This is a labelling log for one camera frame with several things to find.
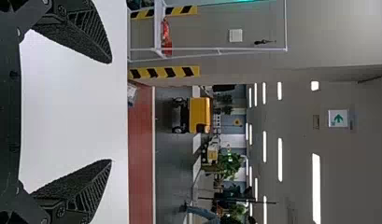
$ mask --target gray floor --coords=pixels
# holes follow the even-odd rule
[[[192,153],[194,134],[171,133],[171,99],[191,97],[191,87],[156,89],[156,221],[182,223],[185,213],[178,208],[191,200],[192,166],[199,152]]]

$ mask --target person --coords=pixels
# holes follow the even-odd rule
[[[204,224],[221,224],[220,218],[219,216],[217,216],[217,214],[214,214],[204,208],[189,206],[187,203],[184,203],[183,205],[181,205],[180,211],[193,213],[199,217],[205,217],[206,219],[208,219],[208,221]]]
[[[189,206],[187,203],[181,205],[180,210],[187,213],[193,213],[199,217],[205,217],[208,219],[204,224],[242,224],[241,221],[233,218],[233,217],[221,217],[217,216],[217,214],[212,213],[204,208],[199,208],[195,206]]]

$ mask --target electrical box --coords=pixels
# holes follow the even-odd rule
[[[242,29],[229,30],[229,42],[231,43],[243,42],[243,30]]]

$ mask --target green plant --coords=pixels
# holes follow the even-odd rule
[[[224,106],[221,111],[226,114],[226,115],[231,115],[232,112],[233,112],[233,107],[229,106],[229,105],[226,105]]]
[[[241,220],[241,217],[246,213],[247,209],[243,204],[232,204],[229,207],[229,214],[236,220]]]
[[[220,219],[220,224],[242,224],[242,222],[234,217],[224,216]]]
[[[216,100],[218,102],[221,102],[224,105],[230,105],[233,101],[232,95],[228,95],[228,94],[217,95]]]
[[[234,180],[234,175],[239,171],[244,159],[237,153],[218,155],[218,162],[214,165],[204,165],[202,169],[206,172],[221,173],[222,179]]]
[[[224,179],[230,178],[234,180],[234,175],[239,171],[242,163],[243,158],[237,153],[218,155],[217,166],[223,172]]]

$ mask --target fluorescent light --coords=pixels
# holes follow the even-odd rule
[[[248,140],[248,123],[246,123],[246,141]]]
[[[262,83],[262,103],[266,105],[266,83]]]
[[[258,178],[255,178],[254,197],[255,201],[258,201]]]
[[[263,196],[263,224],[267,224],[267,197]]]
[[[248,158],[246,159],[246,175],[248,175]]]
[[[249,166],[248,184],[252,187],[252,166]]]
[[[312,155],[313,162],[313,221],[321,224],[321,179],[319,155]]]
[[[248,88],[248,108],[252,107],[252,89]]]
[[[318,91],[319,90],[319,82],[318,81],[311,81],[311,90],[312,91]]]
[[[266,150],[266,145],[267,145],[267,142],[266,142],[266,138],[267,138],[267,133],[266,131],[263,131],[263,162],[267,162],[267,150]]]
[[[283,90],[282,90],[282,83],[277,82],[277,99],[282,100],[283,99]]]
[[[258,84],[254,83],[254,106],[258,105]]]
[[[283,182],[283,140],[278,138],[278,181]]]
[[[252,124],[249,124],[249,145],[252,146]]]

